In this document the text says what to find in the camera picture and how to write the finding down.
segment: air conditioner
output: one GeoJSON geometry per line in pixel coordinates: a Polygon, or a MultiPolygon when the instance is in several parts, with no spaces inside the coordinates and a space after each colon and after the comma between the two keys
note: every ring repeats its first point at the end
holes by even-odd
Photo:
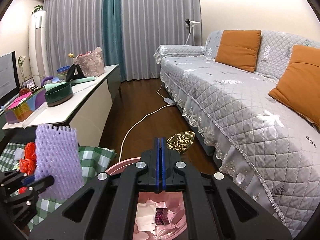
{"type": "Polygon", "coordinates": [[[46,48],[46,11],[37,11],[31,16],[29,25],[29,56],[33,80],[41,86],[44,77],[50,76],[46,48]]]}

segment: colorful box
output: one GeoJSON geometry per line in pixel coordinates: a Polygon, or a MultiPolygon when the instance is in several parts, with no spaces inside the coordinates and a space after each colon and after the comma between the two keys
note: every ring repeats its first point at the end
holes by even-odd
{"type": "Polygon", "coordinates": [[[16,98],[4,111],[8,122],[17,123],[26,120],[44,102],[44,87],[16,98]]]}

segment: wooden floor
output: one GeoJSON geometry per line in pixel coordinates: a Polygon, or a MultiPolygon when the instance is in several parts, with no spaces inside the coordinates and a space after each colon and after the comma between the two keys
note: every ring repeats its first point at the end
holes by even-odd
{"type": "MultiPolygon", "coordinates": [[[[146,114],[165,106],[163,98],[156,94],[160,79],[129,81],[121,83],[122,99],[119,95],[113,102],[106,122],[100,147],[115,149],[117,156],[111,165],[118,162],[121,143],[128,130],[146,114]]],[[[168,97],[164,88],[160,93],[168,97]]],[[[152,149],[155,137],[171,137],[190,130],[177,107],[165,107],[148,116],[128,134],[121,160],[140,157],[141,152],[152,149]]],[[[184,161],[191,162],[200,172],[213,174],[216,171],[212,158],[208,157],[195,138],[191,148],[182,155],[184,161]]]]}

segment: orange pillow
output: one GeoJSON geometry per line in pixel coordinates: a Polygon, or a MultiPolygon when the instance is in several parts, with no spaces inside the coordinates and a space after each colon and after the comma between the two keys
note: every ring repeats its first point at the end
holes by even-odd
{"type": "Polygon", "coordinates": [[[320,129],[320,49],[295,45],[289,65],[269,96],[320,129]]]}
{"type": "Polygon", "coordinates": [[[224,31],[215,61],[254,72],[260,39],[261,31],[224,31]]]}

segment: silver screw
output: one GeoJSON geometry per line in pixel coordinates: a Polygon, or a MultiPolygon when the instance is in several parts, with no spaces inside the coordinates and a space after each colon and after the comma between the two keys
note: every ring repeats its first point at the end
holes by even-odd
{"type": "Polygon", "coordinates": [[[218,180],[221,180],[221,179],[224,178],[224,175],[223,175],[223,173],[221,173],[221,172],[216,172],[216,173],[214,174],[214,178],[215,178],[215,179],[218,179],[218,180]]]}
{"type": "Polygon", "coordinates": [[[108,174],[106,174],[105,172],[101,172],[98,174],[99,180],[105,180],[107,177],[108,177],[108,174]]]}
{"type": "Polygon", "coordinates": [[[177,168],[182,169],[186,166],[186,163],[185,162],[177,162],[176,166],[177,166],[177,168]]]}
{"type": "Polygon", "coordinates": [[[138,169],[142,169],[142,168],[144,168],[146,166],[146,163],[145,162],[137,162],[136,163],[136,167],[138,168],[138,169]]]}

